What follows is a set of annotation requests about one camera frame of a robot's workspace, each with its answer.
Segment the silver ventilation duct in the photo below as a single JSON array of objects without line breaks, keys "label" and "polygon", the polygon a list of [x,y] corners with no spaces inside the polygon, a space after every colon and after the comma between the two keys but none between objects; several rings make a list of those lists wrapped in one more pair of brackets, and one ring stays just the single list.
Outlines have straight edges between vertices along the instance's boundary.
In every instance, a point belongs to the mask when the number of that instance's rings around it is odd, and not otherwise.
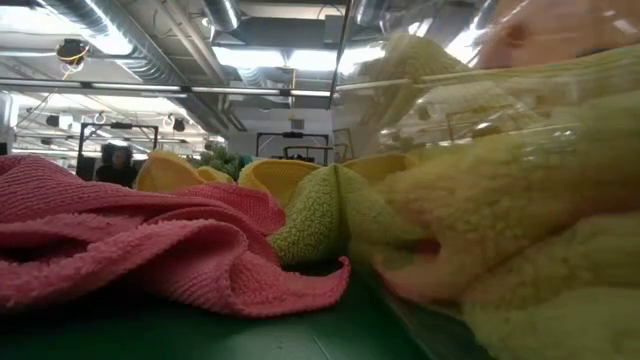
[{"label": "silver ventilation duct", "polygon": [[241,22],[241,8],[237,0],[201,0],[211,25],[218,31],[235,30]]}]

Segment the black round ceiling device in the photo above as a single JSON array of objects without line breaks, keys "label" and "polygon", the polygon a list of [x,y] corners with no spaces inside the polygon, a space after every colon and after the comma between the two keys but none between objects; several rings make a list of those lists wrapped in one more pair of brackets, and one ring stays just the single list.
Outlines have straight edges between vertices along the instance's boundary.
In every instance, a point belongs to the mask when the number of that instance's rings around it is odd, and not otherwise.
[{"label": "black round ceiling device", "polygon": [[84,62],[90,47],[79,39],[64,39],[56,48],[55,55],[62,63],[79,66]]}]

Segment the green table mat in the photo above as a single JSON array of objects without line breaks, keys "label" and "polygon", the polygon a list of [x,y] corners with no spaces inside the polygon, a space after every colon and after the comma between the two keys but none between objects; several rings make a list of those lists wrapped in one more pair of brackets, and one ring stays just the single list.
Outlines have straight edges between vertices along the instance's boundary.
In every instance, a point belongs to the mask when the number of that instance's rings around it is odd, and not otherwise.
[{"label": "green table mat", "polygon": [[319,312],[222,316],[107,288],[0,316],[0,360],[492,360],[461,321],[409,309],[360,276]]}]

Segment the bright ceiling light panel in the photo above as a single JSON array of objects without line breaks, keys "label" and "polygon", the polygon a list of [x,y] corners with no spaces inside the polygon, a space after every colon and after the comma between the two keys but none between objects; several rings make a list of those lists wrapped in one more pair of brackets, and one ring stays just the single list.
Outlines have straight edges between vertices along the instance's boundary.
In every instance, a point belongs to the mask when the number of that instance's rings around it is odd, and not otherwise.
[{"label": "bright ceiling light panel", "polygon": [[346,49],[337,63],[337,52],[330,50],[294,50],[285,56],[280,50],[232,49],[213,47],[214,54],[222,65],[236,68],[290,67],[303,71],[352,72],[363,62],[386,55],[379,46]]}]

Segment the orange microfiber towel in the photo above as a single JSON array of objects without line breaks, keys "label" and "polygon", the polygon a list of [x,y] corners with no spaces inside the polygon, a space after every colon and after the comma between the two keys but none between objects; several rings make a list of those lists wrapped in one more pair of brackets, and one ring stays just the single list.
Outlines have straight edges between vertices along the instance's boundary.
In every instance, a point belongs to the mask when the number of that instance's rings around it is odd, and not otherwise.
[{"label": "orange microfiber towel", "polygon": [[496,0],[476,66],[557,63],[640,44],[640,0]]}]

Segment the long ceiling light tube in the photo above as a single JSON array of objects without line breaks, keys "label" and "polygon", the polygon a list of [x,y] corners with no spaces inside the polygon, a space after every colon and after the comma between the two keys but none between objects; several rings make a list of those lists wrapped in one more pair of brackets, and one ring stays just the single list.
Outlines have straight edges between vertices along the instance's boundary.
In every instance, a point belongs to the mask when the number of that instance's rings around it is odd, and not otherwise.
[{"label": "long ceiling light tube", "polygon": [[107,94],[134,93],[143,96],[182,97],[187,94],[249,95],[274,97],[328,98],[330,91],[299,90],[286,88],[242,88],[221,86],[152,85],[113,82],[59,81],[1,78],[0,88],[16,91],[58,91],[61,93]]}]

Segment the black background rig frame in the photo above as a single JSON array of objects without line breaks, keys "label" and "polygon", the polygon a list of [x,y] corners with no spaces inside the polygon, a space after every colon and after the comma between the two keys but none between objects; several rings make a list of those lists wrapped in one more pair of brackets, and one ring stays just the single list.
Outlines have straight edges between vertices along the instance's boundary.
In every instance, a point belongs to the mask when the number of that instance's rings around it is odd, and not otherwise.
[{"label": "black background rig frame", "polygon": [[254,156],[280,160],[301,160],[326,166],[333,150],[327,134],[299,131],[258,132]]}]

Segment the lime green microfiber towel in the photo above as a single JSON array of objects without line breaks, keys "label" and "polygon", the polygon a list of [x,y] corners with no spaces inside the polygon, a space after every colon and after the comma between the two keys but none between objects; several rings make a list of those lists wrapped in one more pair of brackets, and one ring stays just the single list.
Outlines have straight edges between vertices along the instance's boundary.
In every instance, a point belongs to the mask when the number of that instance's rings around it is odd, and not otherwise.
[{"label": "lime green microfiber towel", "polygon": [[426,239],[364,177],[338,165],[305,176],[284,211],[286,224],[270,243],[285,266],[342,255],[360,263],[384,255],[402,258]]}]

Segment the black background gantry frame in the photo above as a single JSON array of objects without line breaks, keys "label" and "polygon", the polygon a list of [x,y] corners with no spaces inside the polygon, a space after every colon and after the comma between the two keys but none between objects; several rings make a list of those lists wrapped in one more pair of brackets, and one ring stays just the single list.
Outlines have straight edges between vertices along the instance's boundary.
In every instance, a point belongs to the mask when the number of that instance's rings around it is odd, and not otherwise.
[{"label": "black background gantry frame", "polygon": [[103,164],[111,164],[114,154],[125,151],[132,166],[140,167],[147,155],[158,148],[159,128],[124,122],[81,123],[75,174],[85,181],[96,179]]}]

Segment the clear rectangular plastic container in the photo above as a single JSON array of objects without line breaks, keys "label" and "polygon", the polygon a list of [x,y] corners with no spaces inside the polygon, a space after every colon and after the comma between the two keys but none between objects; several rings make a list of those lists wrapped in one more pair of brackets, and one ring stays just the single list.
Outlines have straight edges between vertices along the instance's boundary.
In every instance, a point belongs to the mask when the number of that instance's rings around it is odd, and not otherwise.
[{"label": "clear rectangular plastic container", "polygon": [[349,0],[349,253],[432,360],[640,360],[640,0]]}]

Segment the person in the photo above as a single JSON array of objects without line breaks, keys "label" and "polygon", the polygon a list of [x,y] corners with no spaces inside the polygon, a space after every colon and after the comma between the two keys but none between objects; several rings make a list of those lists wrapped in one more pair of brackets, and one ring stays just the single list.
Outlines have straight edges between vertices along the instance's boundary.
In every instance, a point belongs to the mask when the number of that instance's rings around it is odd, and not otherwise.
[{"label": "person", "polygon": [[95,179],[132,188],[138,175],[132,160],[133,153],[130,148],[109,145],[103,155],[101,166],[96,170]]}]

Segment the pink microfiber towel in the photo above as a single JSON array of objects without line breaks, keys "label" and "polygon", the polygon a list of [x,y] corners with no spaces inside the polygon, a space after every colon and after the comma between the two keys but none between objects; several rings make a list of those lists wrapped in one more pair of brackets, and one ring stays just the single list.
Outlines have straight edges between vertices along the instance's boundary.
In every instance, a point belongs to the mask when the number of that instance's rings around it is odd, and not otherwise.
[{"label": "pink microfiber towel", "polygon": [[334,305],[348,261],[325,276],[285,271],[268,243],[275,200],[209,183],[172,194],[87,182],[38,156],[0,156],[0,313],[62,303],[117,280],[252,318]]}]

